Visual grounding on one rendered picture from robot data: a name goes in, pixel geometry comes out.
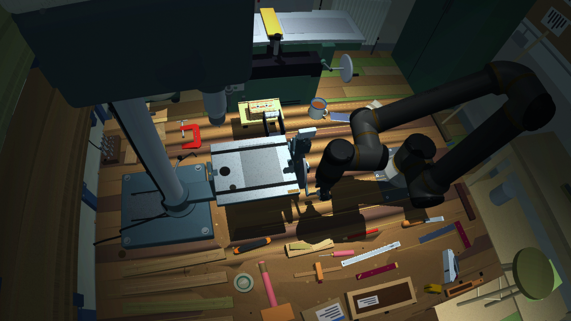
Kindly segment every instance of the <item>stool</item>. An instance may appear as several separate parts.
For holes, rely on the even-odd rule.
[[[192,130],[194,134],[194,141],[192,143],[182,144],[182,149],[199,149],[202,146],[202,142],[200,141],[200,128],[197,124],[181,126],[180,130]]]
[[[496,294],[501,294],[514,289],[518,289],[518,291],[504,296],[497,301],[487,303],[484,307],[490,307],[520,294],[523,294],[527,298],[533,300],[541,300],[547,298],[553,290],[554,275],[551,263],[549,263],[549,259],[545,254],[543,254],[543,252],[534,247],[527,247],[520,250],[516,256],[514,256],[512,263],[502,264],[501,268],[504,272],[513,271],[513,278],[516,281],[516,284],[482,296],[477,296],[470,300],[456,303],[456,306],[459,307],[468,303],[484,300]]]

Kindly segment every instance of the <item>radiator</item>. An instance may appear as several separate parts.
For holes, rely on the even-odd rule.
[[[367,40],[363,45],[374,45],[390,6],[391,0],[333,0],[331,10],[349,12]]]

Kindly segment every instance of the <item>black robotic arm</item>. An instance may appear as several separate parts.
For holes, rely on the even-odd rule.
[[[343,172],[386,168],[389,156],[379,133],[487,94],[506,94],[508,101],[454,149],[433,163],[436,146],[422,134],[409,136],[392,158],[405,176],[413,206],[441,204],[450,184],[523,131],[545,126],[555,104],[533,71],[524,65],[496,61],[482,71],[401,99],[378,109],[356,109],[350,116],[354,145],[332,140],[316,172],[320,200],[331,198],[331,187]]]

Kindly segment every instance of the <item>wooden mallet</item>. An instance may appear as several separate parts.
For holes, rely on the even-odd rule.
[[[291,304],[286,303],[278,306],[278,301],[274,294],[274,289],[272,288],[272,283],[270,282],[270,276],[268,275],[268,270],[266,268],[265,261],[258,262],[260,267],[260,272],[262,273],[262,280],[264,280],[264,287],[266,287],[266,294],[268,295],[268,300],[270,301],[269,309],[260,310],[262,314],[262,320],[264,321],[289,321],[294,320],[293,310]]]

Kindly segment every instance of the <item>green machine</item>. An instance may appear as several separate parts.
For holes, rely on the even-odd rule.
[[[280,44],[273,56],[270,46],[253,49],[252,76],[243,91],[232,93],[228,112],[238,111],[241,101],[280,98],[282,106],[306,105],[315,97],[321,72],[327,70],[335,50],[359,50],[360,43],[295,43]]]
[[[416,1],[392,58],[415,93],[482,70],[536,0]]]

